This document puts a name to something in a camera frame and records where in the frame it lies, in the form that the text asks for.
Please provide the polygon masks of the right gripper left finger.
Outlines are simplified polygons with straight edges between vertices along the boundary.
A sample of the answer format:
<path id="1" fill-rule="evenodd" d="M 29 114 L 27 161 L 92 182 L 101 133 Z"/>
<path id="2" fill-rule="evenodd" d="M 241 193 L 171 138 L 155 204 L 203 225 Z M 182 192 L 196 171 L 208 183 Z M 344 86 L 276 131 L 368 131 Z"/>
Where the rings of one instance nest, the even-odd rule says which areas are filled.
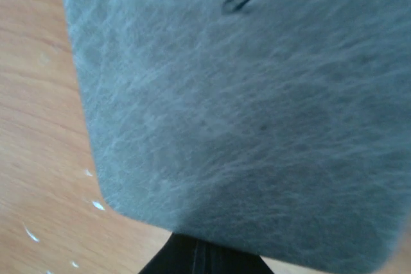
<path id="1" fill-rule="evenodd" d="M 139 274 L 197 274 L 206 272 L 206 249 L 199 239 L 172 234 Z"/>

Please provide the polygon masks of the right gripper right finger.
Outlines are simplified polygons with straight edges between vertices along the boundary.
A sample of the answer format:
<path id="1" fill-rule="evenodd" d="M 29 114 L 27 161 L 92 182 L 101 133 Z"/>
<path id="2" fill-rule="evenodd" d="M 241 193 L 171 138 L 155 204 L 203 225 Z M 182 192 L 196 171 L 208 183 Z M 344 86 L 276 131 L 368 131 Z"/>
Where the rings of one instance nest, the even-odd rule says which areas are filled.
<path id="1" fill-rule="evenodd" d="M 260 256 L 214 244 L 207 249 L 204 273 L 274 274 Z"/>

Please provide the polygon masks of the grey glasses case teal lining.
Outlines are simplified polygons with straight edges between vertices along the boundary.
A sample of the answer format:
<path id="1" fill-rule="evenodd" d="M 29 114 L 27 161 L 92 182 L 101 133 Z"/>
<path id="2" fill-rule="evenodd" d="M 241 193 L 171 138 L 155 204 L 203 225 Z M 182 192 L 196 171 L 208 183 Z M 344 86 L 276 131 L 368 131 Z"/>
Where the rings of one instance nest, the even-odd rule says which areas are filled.
<path id="1" fill-rule="evenodd" d="M 102 196 L 370 273 L 410 215 L 410 0 L 63 0 Z"/>

